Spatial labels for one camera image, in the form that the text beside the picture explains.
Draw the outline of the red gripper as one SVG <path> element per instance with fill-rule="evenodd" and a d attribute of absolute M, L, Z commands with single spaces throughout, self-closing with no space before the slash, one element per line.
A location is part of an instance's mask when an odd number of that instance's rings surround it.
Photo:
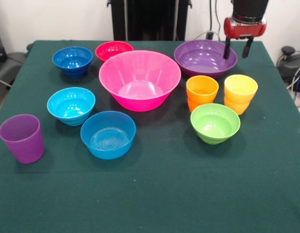
<path fill-rule="evenodd" d="M 231 39 L 242 39 L 247 37 L 259 37 L 262 36 L 267 27 L 267 20 L 265 17 L 255 24 L 245 24 L 235 21 L 232 17 L 227 17 L 224 20 L 224 33 L 226 35 L 224 59 L 230 57 Z M 253 42 L 253 38 L 249 38 L 243 49 L 242 58 L 247 58 L 249 55 L 250 47 Z"/>

